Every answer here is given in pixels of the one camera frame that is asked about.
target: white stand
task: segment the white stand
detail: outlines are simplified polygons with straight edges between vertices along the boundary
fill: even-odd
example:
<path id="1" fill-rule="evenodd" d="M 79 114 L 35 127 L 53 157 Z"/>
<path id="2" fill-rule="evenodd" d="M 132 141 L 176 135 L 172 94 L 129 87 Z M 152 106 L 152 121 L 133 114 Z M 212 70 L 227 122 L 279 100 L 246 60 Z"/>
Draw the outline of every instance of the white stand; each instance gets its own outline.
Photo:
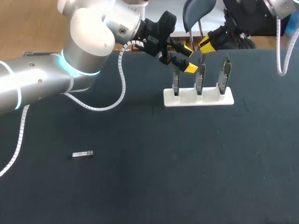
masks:
<path id="1" fill-rule="evenodd" d="M 232 105 L 234 98 L 229 87 L 226 88 L 225 94 L 221 95 L 218 87 L 204 87 L 202 96 L 198 96 L 196 87 L 180 88 L 179 96 L 174 95 L 173 88 L 164 90 L 165 106 L 214 106 L 214 105 Z"/>

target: blue led ring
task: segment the blue led ring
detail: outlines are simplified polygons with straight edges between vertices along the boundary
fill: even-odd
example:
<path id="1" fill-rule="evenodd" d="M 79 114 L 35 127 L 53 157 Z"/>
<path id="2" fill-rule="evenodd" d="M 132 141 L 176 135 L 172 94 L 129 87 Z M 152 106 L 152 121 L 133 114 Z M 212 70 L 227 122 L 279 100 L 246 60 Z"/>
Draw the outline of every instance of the blue led ring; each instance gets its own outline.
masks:
<path id="1" fill-rule="evenodd" d="M 81 72 L 81 71 L 79 71 L 79 70 L 77 70 L 77 69 L 75 69 L 74 67 L 72 67 L 67 61 L 66 61 L 66 59 L 64 58 L 64 50 L 62 50 L 61 51 L 61 57 L 62 57 L 62 59 L 63 59 L 63 62 L 72 70 L 72 71 L 74 71 L 74 72 L 76 72 L 76 73 L 78 73 L 78 74 L 80 74 L 80 75 L 84 75 L 84 76 L 95 76 L 95 75 L 97 75 L 97 74 L 99 74 L 101 71 L 98 71 L 98 72 L 96 72 L 96 73 L 86 73 L 86 72 Z"/>

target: screw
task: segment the screw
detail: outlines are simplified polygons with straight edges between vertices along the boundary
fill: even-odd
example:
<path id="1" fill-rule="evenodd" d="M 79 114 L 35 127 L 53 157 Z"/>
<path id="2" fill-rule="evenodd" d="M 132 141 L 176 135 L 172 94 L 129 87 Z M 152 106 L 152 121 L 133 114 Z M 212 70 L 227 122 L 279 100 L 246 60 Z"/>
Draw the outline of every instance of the screw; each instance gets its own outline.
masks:
<path id="1" fill-rule="evenodd" d="M 126 33 L 126 29 L 125 28 L 120 28 L 119 32 L 120 32 L 120 34 L 125 34 Z"/>

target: white spiral cable wrap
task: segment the white spiral cable wrap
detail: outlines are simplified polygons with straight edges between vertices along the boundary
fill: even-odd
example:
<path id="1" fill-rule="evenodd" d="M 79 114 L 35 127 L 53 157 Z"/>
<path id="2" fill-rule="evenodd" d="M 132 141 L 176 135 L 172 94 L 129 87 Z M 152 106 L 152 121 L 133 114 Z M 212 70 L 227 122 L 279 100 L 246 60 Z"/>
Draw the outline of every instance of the white spiral cable wrap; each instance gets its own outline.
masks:
<path id="1" fill-rule="evenodd" d="M 9 170 L 9 168 L 11 168 L 11 166 L 13 165 L 13 163 L 15 162 L 15 160 L 17 159 L 17 157 L 19 155 L 19 152 L 20 152 L 20 149 L 21 149 L 21 145 L 22 145 L 22 140 L 23 140 L 23 134 L 24 134 L 24 127 L 25 127 L 25 120 L 26 120 L 27 110 L 28 110 L 29 106 L 30 105 L 27 105 L 23 109 L 17 148 L 15 149 L 14 155 L 11 158 L 10 162 L 0 172 L 0 177 L 3 176 Z"/>
<path id="2" fill-rule="evenodd" d="M 82 103 L 80 100 L 78 100 L 77 98 L 75 98 L 73 95 L 69 94 L 69 93 L 65 93 L 65 95 L 67 97 L 69 97 L 70 99 L 72 99 L 73 101 L 75 101 L 77 104 L 81 105 L 82 107 L 91 110 L 91 111 L 107 111 L 110 110 L 114 107 L 116 107 L 118 104 L 121 103 L 121 101 L 123 100 L 125 93 L 126 93 L 126 81 L 125 81 L 125 77 L 123 74 L 123 70 L 122 70 L 122 65 L 121 65 L 121 61 L 122 61 L 122 56 L 123 53 L 125 52 L 125 50 L 133 45 L 133 44 L 137 44 L 138 46 L 144 47 L 143 43 L 141 41 L 129 41 L 127 42 L 127 44 L 125 44 L 121 51 L 120 54 L 118 56 L 118 70 L 120 72 L 120 76 L 121 76 L 121 83 L 122 83 L 122 91 L 121 91 L 121 96 L 120 98 L 111 106 L 108 107 L 103 107 L 103 108 L 95 108 L 95 107 L 91 107 L 88 106 L 84 103 Z M 15 162 L 15 160 L 17 159 L 20 149 L 21 149 L 21 145 L 22 145 L 22 140 L 23 140 L 23 134 L 24 134 L 24 127 L 25 127 L 25 119 L 26 119 L 26 115 L 27 115 L 27 110 L 29 108 L 30 105 L 27 105 L 24 107 L 23 109 L 23 113 L 22 113 L 22 119 L 21 119 L 21 126 L 20 126 L 20 133 L 19 133 L 19 139 L 18 139 L 18 144 L 17 144 L 17 148 L 14 152 L 14 155 L 12 157 L 12 159 L 10 160 L 10 162 L 6 165 L 6 167 L 0 172 L 0 177 L 3 176 L 8 170 L 9 168 L 11 168 L 11 166 L 13 165 L 13 163 Z"/>
<path id="3" fill-rule="evenodd" d="M 292 36 L 289 46 L 288 46 L 288 50 L 286 52 L 285 55 L 285 63 L 284 63 L 284 69 L 283 71 L 281 70 L 281 64 L 280 64 L 280 20 L 277 18 L 276 19 L 277 22 L 277 37 L 276 37 L 276 60 L 277 60 L 277 70 L 280 76 L 284 76 L 286 75 L 287 71 L 288 71 L 288 67 L 289 67 L 289 62 L 290 62 L 290 58 L 291 58 L 291 54 L 293 51 L 293 48 L 295 46 L 295 43 L 298 39 L 299 36 L 299 28 L 295 31 L 294 35 Z"/>
<path id="4" fill-rule="evenodd" d="M 116 107 L 118 104 L 121 103 L 121 101 L 123 100 L 125 93 L 126 93 L 126 81 L 125 81 L 125 76 L 123 74 L 122 65 L 121 65 L 122 56 L 123 56 L 123 53 L 125 52 L 125 50 L 133 44 L 137 44 L 138 46 L 144 47 L 144 45 L 141 41 L 129 41 L 122 47 L 120 54 L 118 56 L 118 70 L 119 70 L 120 76 L 121 76 L 122 91 L 121 91 L 120 98 L 114 104 L 107 106 L 107 107 L 103 107 L 103 108 L 95 108 L 95 107 L 86 105 L 85 103 L 81 102 L 80 100 L 78 100 L 77 98 L 75 98 L 73 95 L 71 95 L 69 93 L 65 93 L 65 95 L 67 97 L 69 97 L 70 99 L 72 99 L 73 101 L 75 101 L 80 106 L 82 106 L 88 110 L 91 110 L 91 111 L 107 111 L 107 110 L 110 110 L 110 109 Z"/>

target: dark table surface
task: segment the dark table surface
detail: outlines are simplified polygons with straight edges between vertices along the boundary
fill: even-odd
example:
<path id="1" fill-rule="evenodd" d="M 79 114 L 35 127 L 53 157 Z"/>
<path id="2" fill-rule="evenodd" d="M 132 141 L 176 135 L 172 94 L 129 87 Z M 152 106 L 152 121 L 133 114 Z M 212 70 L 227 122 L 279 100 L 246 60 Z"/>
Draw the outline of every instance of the dark table surface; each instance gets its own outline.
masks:
<path id="1" fill-rule="evenodd" d="M 224 55 L 207 56 L 205 86 L 216 84 Z M 31 105 L 19 157 L 0 178 L 0 223 L 298 223 L 299 51 L 285 77 L 273 50 L 229 56 L 232 106 L 164 107 L 172 66 L 144 53 L 125 53 L 127 93 L 110 111 L 63 95 Z M 116 63 L 112 54 L 76 96 L 98 107 L 117 100 Z M 183 87 L 193 82 L 182 76 Z M 21 110 L 0 116 L 1 168 L 20 119 Z M 68 159 L 88 150 L 91 159 Z"/>

